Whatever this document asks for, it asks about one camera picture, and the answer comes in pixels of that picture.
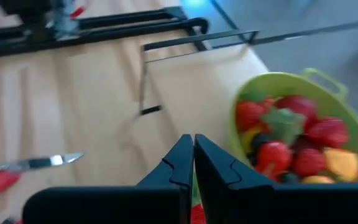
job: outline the plastic fruit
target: plastic fruit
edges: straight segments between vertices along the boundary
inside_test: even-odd
[[[273,141],[272,137],[269,134],[265,133],[257,133],[250,142],[250,148],[254,152],[258,152],[260,147],[262,147],[263,144]]]
[[[204,208],[202,204],[196,205],[193,208],[191,208],[191,224],[205,224],[205,214],[204,214]]]
[[[335,117],[317,121],[306,130],[306,135],[318,144],[330,147],[341,147],[349,140],[346,124]]]
[[[278,175],[278,181],[283,184],[299,184],[301,182],[299,177],[292,172],[284,172]]]
[[[265,108],[251,101],[238,102],[236,106],[236,124],[239,132],[247,131],[260,123],[260,116]]]
[[[255,152],[248,152],[247,159],[249,160],[252,166],[255,166],[257,164],[257,154]]]
[[[326,168],[326,158],[317,149],[304,149],[300,151],[292,164],[292,170],[300,177],[317,175]]]
[[[292,152],[286,144],[280,141],[271,141],[262,145],[258,153],[258,166],[265,170],[273,166],[272,173],[286,170],[292,159]]]
[[[314,175],[310,177],[306,177],[302,180],[303,184],[333,184],[335,181],[333,181],[329,177],[320,176],[320,175]]]
[[[271,107],[274,105],[274,99],[271,96],[264,98],[260,104],[265,108],[266,113],[268,113]]]
[[[345,182],[358,178],[358,155],[346,149],[326,148],[327,170]]]
[[[21,173],[0,170],[0,193],[6,191],[9,187],[19,181]]]
[[[263,174],[264,176],[266,176],[267,178],[269,178],[270,180],[279,183],[278,179],[277,179],[277,174],[274,171],[274,164],[269,164],[268,166],[262,167],[260,166],[260,164],[257,164],[254,169],[256,171],[258,171],[259,173]]]
[[[316,119],[316,106],[314,102],[300,95],[288,95],[276,101],[277,108],[288,108],[292,112],[305,116],[303,127],[307,127],[309,123]]]
[[[278,139],[291,146],[297,137],[303,133],[302,114],[293,113],[289,109],[276,109],[272,107],[268,114],[262,116],[268,130],[274,139]]]
[[[319,146],[317,143],[306,137],[305,135],[300,135],[294,142],[294,144],[291,146],[292,151],[294,152],[300,152],[303,149],[317,149],[322,150],[321,146]]]
[[[245,149],[246,151],[249,151],[249,149],[252,149],[251,142],[252,142],[253,138],[261,131],[262,131],[262,127],[258,125],[256,127],[249,129],[248,131],[242,133],[241,140],[240,140],[242,148]]]

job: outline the blueberry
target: blueberry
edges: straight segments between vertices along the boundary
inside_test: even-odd
[[[257,164],[257,154],[255,152],[248,152],[247,158],[252,166],[255,166]]]
[[[299,184],[300,179],[299,177],[291,172],[286,172],[278,176],[278,181],[282,184]]]
[[[265,134],[265,133],[258,133],[256,134],[252,140],[251,140],[251,149],[258,153],[260,147],[265,144],[265,143],[268,143],[268,142],[271,142],[273,141],[273,138],[270,137],[270,135],[268,134]]]

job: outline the wooden surface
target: wooden surface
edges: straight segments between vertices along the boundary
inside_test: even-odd
[[[92,0],[82,17],[147,11],[179,0]],[[0,11],[0,27],[17,24]],[[0,223],[29,196],[56,185],[134,185],[178,139],[164,112],[137,116],[142,44],[181,31],[0,58],[0,162],[85,152],[72,165],[25,173],[0,195]],[[181,45],[148,60],[194,52]],[[155,100],[147,93],[148,104]]]
[[[268,72],[246,45],[148,62],[147,71],[176,132],[204,134],[223,149],[236,91]]]

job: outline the fruit pile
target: fruit pile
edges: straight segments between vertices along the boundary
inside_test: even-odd
[[[279,183],[329,184],[358,178],[358,155],[343,149],[350,134],[340,118],[317,116],[300,95],[273,99],[249,92],[236,105],[236,126],[254,169]]]

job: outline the knife blade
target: knife blade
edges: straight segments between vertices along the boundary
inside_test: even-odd
[[[58,167],[65,164],[72,163],[77,159],[83,157],[81,152],[71,154],[60,154],[50,157],[24,159],[21,161],[10,162],[0,166],[0,169],[7,169],[14,172],[25,172],[28,170],[37,170],[48,167]]]

